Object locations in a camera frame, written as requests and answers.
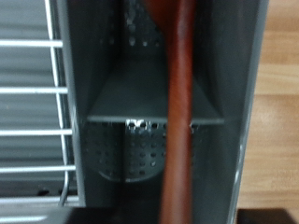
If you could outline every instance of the wooden spoon handle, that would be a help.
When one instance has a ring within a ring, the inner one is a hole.
[[[192,223],[191,129],[194,0],[178,1],[175,25],[164,33],[169,93],[161,224]]]

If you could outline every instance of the white wire rack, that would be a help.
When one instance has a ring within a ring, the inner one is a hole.
[[[59,59],[57,58],[57,49],[63,47],[63,41],[55,39],[53,27],[53,15],[51,13],[51,1],[44,0],[48,40],[19,40],[19,39],[0,39],[0,48],[46,48],[50,50],[51,71],[54,80],[53,87],[1,87],[0,96],[4,94],[52,94],[56,97],[56,105],[58,111],[59,129],[57,130],[0,130],[0,139],[5,136],[50,136],[58,135],[61,139],[62,160],[64,165],[60,166],[31,166],[31,167],[1,167],[0,175],[7,174],[29,174],[29,173],[49,173],[64,172],[64,186],[60,197],[24,197],[24,198],[0,198],[0,206],[2,205],[20,205],[20,204],[48,204],[57,203],[60,206],[66,204],[77,204],[78,196],[67,197],[70,184],[70,172],[76,171],[76,166],[70,163],[68,158],[68,150],[66,137],[72,135],[72,130],[64,125],[63,111],[63,95],[68,94],[68,88],[61,86],[58,69]],[[0,217],[0,223],[15,222],[34,222],[44,219],[43,216],[18,216],[18,217]]]

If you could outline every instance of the red-brown wooden handle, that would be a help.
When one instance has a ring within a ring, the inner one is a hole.
[[[195,0],[146,0],[164,34],[169,93],[161,224],[192,223],[192,36]]]

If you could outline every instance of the metal edge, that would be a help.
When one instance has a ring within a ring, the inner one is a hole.
[[[60,24],[62,40],[64,42],[63,46],[63,59],[64,59],[64,70],[65,70],[65,81],[68,87],[68,104],[69,113],[71,118],[71,125],[73,130],[73,151],[76,164],[76,176],[77,176],[77,186],[78,186],[78,197],[79,205],[85,206],[85,186],[84,186],[84,175],[83,166],[80,156],[80,133],[79,133],[79,123],[78,123],[78,109],[76,102],[76,90],[75,90],[75,80],[74,80],[74,68],[72,60],[72,49],[69,36],[68,27],[68,8],[67,1],[57,1],[58,8],[58,21]]]
[[[250,63],[249,63],[249,79],[248,79],[247,90],[246,90],[243,119],[241,123],[240,147],[238,152],[239,155],[235,167],[236,170],[235,183],[232,190],[232,197],[231,197],[229,213],[227,217],[228,224],[233,224],[235,220],[235,210],[236,210],[237,199],[240,190],[241,176],[242,176],[246,146],[247,146],[248,136],[249,136],[249,126],[250,126],[251,111],[253,106],[254,89],[255,89],[258,65],[259,65],[261,50],[262,50],[263,31],[266,23],[268,1],[269,0],[261,0],[257,12],[257,20],[255,25],[254,37],[253,37],[252,52],[251,52]]]

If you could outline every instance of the wooden floor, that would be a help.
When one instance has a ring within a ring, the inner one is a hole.
[[[270,0],[239,208],[299,220],[299,0]]]

